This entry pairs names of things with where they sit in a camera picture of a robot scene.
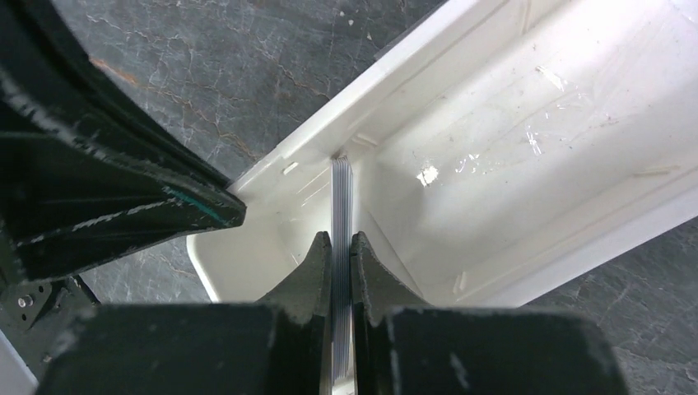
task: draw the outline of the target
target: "black plastic part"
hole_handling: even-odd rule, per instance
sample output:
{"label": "black plastic part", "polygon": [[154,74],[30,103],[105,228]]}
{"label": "black plastic part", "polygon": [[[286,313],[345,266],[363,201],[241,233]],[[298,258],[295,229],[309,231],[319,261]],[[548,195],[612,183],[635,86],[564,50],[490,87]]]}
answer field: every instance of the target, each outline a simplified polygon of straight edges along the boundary
{"label": "black plastic part", "polygon": [[358,393],[627,393],[610,346],[583,318],[427,307],[363,233],[351,257]]}
{"label": "black plastic part", "polygon": [[415,309],[388,314],[374,347],[388,393],[627,393],[590,321],[525,310]]}
{"label": "black plastic part", "polygon": [[20,292],[18,288],[11,286],[2,293],[0,330],[15,347],[34,376],[41,380],[54,360],[53,348],[56,336],[72,322],[77,311],[92,308],[99,302],[79,276],[48,284],[37,283],[33,287],[34,289],[29,291],[35,292],[34,295],[47,296],[40,308],[35,302],[34,307],[37,308],[38,315],[33,324],[28,328],[22,323],[21,316],[18,322],[16,316],[18,313],[13,308],[17,303],[15,296],[24,293],[26,288]]}
{"label": "black plastic part", "polygon": [[102,306],[60,336],[37,394],[330,394],[327,232],[257,304]]}
{"label": "black plastic part", "polygon": [[21,330],[31,328],[53,293],[50,282],[33,282],[6,289],[0,295],[5,312]]}
{"label": "black plastic part", "polygon": [[97,70],[49,0],[0,0],[0,291],[242,224],[229,180]]}
{"label": "black plastic part", "polygon": [[[37,393],[327,395],[331,251],[319,233],[257,304],[81,314]],[[582,318],[428,307],[362,233],[351,258],[360,394],[627,393],[609,345]]]}

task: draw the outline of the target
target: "screw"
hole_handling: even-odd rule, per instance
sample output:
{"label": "screw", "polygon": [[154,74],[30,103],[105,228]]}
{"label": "screw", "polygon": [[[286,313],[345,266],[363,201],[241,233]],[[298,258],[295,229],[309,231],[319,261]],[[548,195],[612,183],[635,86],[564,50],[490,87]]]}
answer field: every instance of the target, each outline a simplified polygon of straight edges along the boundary
{"label": "screw", "polygon": [[24,295],[20,299],[17,300],[17,305],[19,305],[23,309],[25,307],[30,307],[33,304],[34,304],[34,300],[31,299],[31,296],[29,296],[29,295]]}

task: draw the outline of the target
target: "gray stone floor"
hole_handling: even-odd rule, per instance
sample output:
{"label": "gray stone floor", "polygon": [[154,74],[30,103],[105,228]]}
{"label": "gray stone floor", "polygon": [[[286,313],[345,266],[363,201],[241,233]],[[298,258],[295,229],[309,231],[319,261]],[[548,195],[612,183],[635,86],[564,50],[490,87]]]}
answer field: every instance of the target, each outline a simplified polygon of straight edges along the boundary
{"label": "gray stone floor", "polygon": [[698,393],[698,219],[529,305],[596,321],[634,393]]}
{"label": "gray stone floor", "polygon": [[[232,179],[440,0],[54,0],[92,62]],[[204,302],[184,239],[84,274],[107,302]],[[698,393],[698,220],[534,300],[600,323],[634,393]]]}

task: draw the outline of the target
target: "plastic tray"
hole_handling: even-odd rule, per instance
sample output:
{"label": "plastic tray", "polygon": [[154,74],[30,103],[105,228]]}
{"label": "plastic tray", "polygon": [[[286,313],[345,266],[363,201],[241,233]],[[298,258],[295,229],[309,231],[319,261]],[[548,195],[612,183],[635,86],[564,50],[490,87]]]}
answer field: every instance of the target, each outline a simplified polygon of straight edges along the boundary
{"label": "plastic tray", "polygon": [[447,2],[235,183],[242,227],[188,237],[212,300],[329,230],[338,152],[355,231],[437,305],[524,304],[698,215],[692,4]]}

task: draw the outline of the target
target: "scuffed black surface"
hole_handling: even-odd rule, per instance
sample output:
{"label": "scuffed black surface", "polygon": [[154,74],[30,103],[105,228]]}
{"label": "scuffed black surface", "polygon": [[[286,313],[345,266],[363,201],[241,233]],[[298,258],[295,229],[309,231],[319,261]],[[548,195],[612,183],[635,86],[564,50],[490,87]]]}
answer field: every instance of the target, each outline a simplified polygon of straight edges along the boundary
{"label": "scuffed black surface", "polygon": [[601,331],[571,314],[411,307],[381,329],[376,371],[392,380],[377,387],[391,393],[627,393]]}

